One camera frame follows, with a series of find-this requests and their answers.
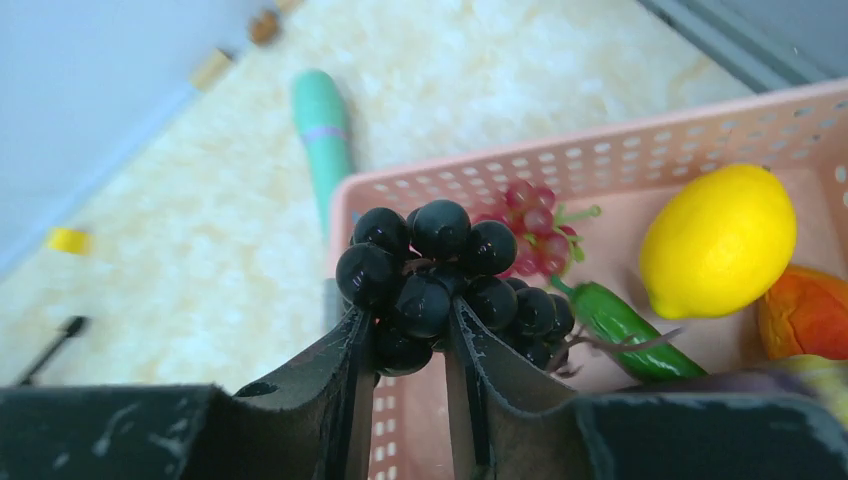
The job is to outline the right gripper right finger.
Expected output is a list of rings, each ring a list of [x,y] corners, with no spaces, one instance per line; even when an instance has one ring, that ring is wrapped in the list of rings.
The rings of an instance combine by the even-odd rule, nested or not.
[[[847,429],[796,394],[569,389],[462,300],[446,354],[459,479],[843,479]]]

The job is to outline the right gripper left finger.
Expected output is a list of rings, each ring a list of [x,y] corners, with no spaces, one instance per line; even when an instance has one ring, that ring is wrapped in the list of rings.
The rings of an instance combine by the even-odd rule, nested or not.
[[[215,384],[1,392],[5,479],[364,479],[373,322],[353,308],[236,393]]]

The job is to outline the black grape bunch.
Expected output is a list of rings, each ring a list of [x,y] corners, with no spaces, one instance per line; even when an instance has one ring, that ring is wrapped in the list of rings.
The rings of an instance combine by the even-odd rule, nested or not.
[[[450,314],[464,301],[487,330],[539,369],[564,378],[575,325],[568,302],[508,268],[519,242],[502,222],[473,222],[450,200],[406,217],[387,207],[356,222],[337,260],[335,282],[347,306],[376,321],[376,374],[401,377],[423,369],[446,348]]]

